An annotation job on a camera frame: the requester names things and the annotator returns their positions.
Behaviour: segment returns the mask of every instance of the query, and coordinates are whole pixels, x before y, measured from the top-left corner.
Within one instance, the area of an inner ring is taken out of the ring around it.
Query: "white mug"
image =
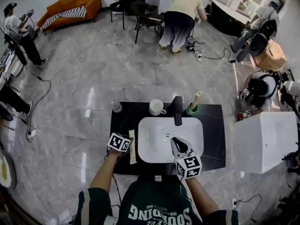
[[[167,111],[164,109],[164,104],[159,99],[154,99],[149,104],[149,112],[153,116],[158,116],[159,114],[166,114]]]

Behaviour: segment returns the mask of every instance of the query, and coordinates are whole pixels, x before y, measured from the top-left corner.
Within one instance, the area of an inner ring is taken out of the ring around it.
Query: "dark green shirt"
[[[80,192],[75,225],[102,225],[105,219],[113,221],[108,216],[112,216],[108,192],[100,188]],[[118,224],[201,225],[202,222],[194,213],[183,185],[136,181],[123,198]],[[220,210],[203,217],[203,224],[238,225],[238,213]]]

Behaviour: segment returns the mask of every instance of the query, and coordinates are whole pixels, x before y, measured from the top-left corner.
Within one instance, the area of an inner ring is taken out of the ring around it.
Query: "yellow shirt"
[[[195,19],[195,9],[204,9],[201,0],[175,0],[168,11],[185,13]]]

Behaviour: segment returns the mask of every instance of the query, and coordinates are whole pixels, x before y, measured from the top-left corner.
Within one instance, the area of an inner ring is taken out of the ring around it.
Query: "striped throw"
[[[75,7],[73,9],[64,11],[62,13],[58,13],[52,17],[49,17],[45,23],[43,24],[42,28],[45,29],[49,27],[52,23],[54,23],[57,19],[60,17],[67,17],[67,18],[80,18],[80,17],[85,17],[86,15],[86,7]]]

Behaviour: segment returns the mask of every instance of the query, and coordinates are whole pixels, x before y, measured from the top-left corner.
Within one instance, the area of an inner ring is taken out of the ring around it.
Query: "tile floor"
[[[49,94],[37,105],[32,126],[37,136],[32,143],[25,139],[26,126],[13,120],[15,132],[3,130],[2,142],[11,154],[18,184],[11,191],[13,198],[42,224],[66,224],[76,213],[78,193],[88,188],[103,163],[109,139],[110,103],[121,101],[149,102],[159,98],[171,102],[176,95],[188,104],[198,90],[203,90],[201,102],[221,104],[226,136],[226,168],[203,172],[199,181],[222,209],[232,207],[234,193],[248,199],[260,193],[262,204],[255,213],[260,220],[270,214],[280,195],[288,194],[285,165],[280,164],[265,174],[246,173],[233,169],[232,131],[235,123],[237,91],[247,75],[255,71],[248,64],[235,67],[222,60],[203,61],[183,51],[175,56],[161,51],[153,28],[140,30],[135,40],[135,17],[126,17],[122,30],[121,16],[110,22],[108,12],[102,12],[97,22],[86,22],[52,33],[39,34],[37,48],[49,63],[42,71],[29,64],[32,71],[49,79]],[[223,55],[234,37],[220,33],[208,23],[196,25],[194,37],[206,44],[204,54]],[[237,69],[235,72],[223,68]],[[204,79],[197,73],[209,77]],[[25,101],[42,97],[49,83],[40,82],[26,69],[13,81]],[[121,196],[133,176],[116,175]],[[294,175],[287,175],[293,185]],[[112,204],[118,203],[116,187],[110,191]],[[250,224],[254,199],[241,204],[240,223]]]

